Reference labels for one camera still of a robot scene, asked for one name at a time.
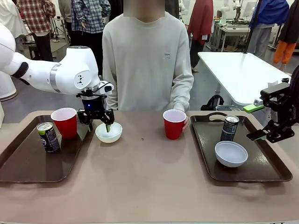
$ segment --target tray rim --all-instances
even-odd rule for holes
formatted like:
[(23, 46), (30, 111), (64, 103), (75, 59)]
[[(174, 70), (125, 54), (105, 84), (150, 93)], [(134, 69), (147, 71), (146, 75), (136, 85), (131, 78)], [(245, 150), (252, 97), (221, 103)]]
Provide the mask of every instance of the tray rim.
[[(205, 166), (206, 166), (206, 171), (208, 173), (208, 175), (215, 181), (218, 181), (218, 182), (230, 182), (230, 183), (238, 183), (238, 182), (243, 182), (243, 183), (271, 183), (271, 182), (288, 182), (288, 181), (291, 181), (292, 178), (293, 178), (293, 174), (291, 173), (291, 171), (289, 170), (289, 168), (285, 165), (285, 163), (281, 160), (281, 158), (277, 155), (277, 153), (275, 152), (275, 150), (273, 150), (273, 148), (271, 147), (271, 145), (269, 144), (268, 141), (265, 141), (265, 140), (258, 140), (259, 142), (264, 142), (264, 144), (267, 144), (273, 151), (273, 153), (279, 158), (280, 162), (285, 166), (285, 168), (287, 169), (287, 171), (289, 172), (290, 174), (290, 178), (289, 179), (281, 179), (281, 180), (244, 180), (244, 181), (234, 181), (234, 180), (220, 180), (220, 179), (217, 179), (216, 177), (212, 176), (211, 173), (210, 173), (210, 169), (209, 169), (209, 166), (207, 165), (207, 161), (206, 161), (206, 157), (205, 157), (205, 154), (203, 153), (203, 150), (202, 150), (202, 146), (201, 144), (199, 143), (200, 140), (198, 138), (198, 135), (196, 134), (196, 131), (195, 131), (195, 128), (194, 128), (194, 123), (195, 122), (199, 122), (199, 121), (196, 121), (196, 117), (205, 117), (205, 118), (210, 118), (211, 116), (214, 116), (214, 115), (221, 115), (221, 116), (227, 116), (228, 114), (225, 114), (225, 113), (222, 113), (222, 112), (212, 112), (212, 113), (209, 113), (207, 115), (192, 115), (190, 117), (190, 121), (191, 121), (191, 125), (192, 125), (192, 132), (193, 134), (196, 136), (196, 140), (197, 140), (197, 145), (198, 145), (198, 148), (200, 149), (200, 153), (202, 155), (202, 159), (205, 163)], [(246, 116), (243, 116), (243, 115), (236, 115), (237, 117), (239, 118), (242, 118), (243, 120), (247, 120), (247, 122), (249, 122), (249, 124), (252, 126), (252, 128), (254, 128), (255, 130), (256, 127), (252, 124), (252, 122), (250, 121), (250, 119)], [(223, 120), (221, 119), (215, 119), (213, 120), (213, 122), (223, 122)]]
[[(0, 157), (2, 156), (2, 154), (6, 151), (6, 149), (11, 145), (13, 144), (14, 140), (16, 138), (18, 138), (22, 132), (36, 119), (36, 118), (39, 118), (39, 117), (50, 117), (52, 111), (38, 111), (38, 112), (32, 112), (30, 113), (29, 115), (27, 115), (20, 123), (19, 123), (19, 126), (17, 127), (17, 132), (14, 132), (15, 135), (13, 136), (12, 140), (9, 140), (8, 141), (8, 144), (6, 144), (4, 146), (4, 149), (3, 151), (0, 153)], [(4, 180), (1, 180), (0, 179), (0, 183), (1, 184), (4, 184), (4, 183), (7, 183), (7, 184), (47, 184), (47, 183), (61, 183), (63, 180), (65, 180), (71, 173), (72, 169), (73, 169), (73, 166), (75, 165), (75, 162), (78, 158), (78, 155), (81, 151), (81, 148), (84, 144), (84, 142), (86, 141), (86, 138), (88, 138), (88, 136), (90, 135), (90, 131), (87, 130), (86, 132), (86, 135), (84, 136), (84, 138), (82, 139), (82, 142), (80, 144), (80, 147), (79, 149), (77, 150), (77, 153), (76, 153), (76, 156), (75, 156), (75, 159), (74, 159), (74, 162), (72, 163), (72, 165), (70, 166), (70, 169), (68, 171), (68, 173), (61, 179), (59, 179), (58, 181), (4, 181)]]

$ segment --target gray sweatshirt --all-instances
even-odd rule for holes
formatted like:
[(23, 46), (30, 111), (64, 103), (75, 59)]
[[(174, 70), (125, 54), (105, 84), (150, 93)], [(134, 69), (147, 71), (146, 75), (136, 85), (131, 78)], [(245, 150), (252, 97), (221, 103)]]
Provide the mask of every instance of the gray sweatshirt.
[(59, 10), (65, 21), (71, 22), (71, 0), (58, 0)]
[(115, 87), (108, 108), (188, 110), (194, 80), (189, 39), (184, 24), (169, 13), (151, 23), (116, 17), (104, 29), (103, 58), (103, 78)]

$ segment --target red cup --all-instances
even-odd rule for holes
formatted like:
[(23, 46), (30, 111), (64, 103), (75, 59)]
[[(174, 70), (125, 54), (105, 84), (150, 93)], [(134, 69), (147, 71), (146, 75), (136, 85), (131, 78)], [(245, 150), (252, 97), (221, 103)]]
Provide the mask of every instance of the red cup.
[(167, 110), (163, 113), (163, 118), (166, 137), (171, 140), (178, 139), (183, 132), (186, 114), (180, 110)]
[(61, 108), (51, 114), (58, 131), (65, 139), (77, 136), (77, 111), (73, 108)]

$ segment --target black can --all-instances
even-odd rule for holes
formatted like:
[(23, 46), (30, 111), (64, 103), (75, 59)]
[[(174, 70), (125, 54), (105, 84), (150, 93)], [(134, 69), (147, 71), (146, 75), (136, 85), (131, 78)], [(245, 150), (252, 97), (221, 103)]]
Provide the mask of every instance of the black can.
[(60, 145), (52, 123), (42, 123), (37, 126), (37, 130), (39, 136), (41, 137), (43, 147), (47, 153), (54, 153), (60, 149)]
[(233, 141), (237, 130), (239, 118), (234, 115), (225, 117), (220, 141)]

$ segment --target orange pants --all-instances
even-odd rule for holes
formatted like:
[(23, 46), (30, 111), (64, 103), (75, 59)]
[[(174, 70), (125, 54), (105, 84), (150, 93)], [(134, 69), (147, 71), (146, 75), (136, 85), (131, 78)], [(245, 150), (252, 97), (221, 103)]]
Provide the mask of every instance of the orange pants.
[(282, 58), (282, 64), (288, 64), (295, 50), (296, 43), (286, 43), (279, 41), (273, 62), (277, 64)]

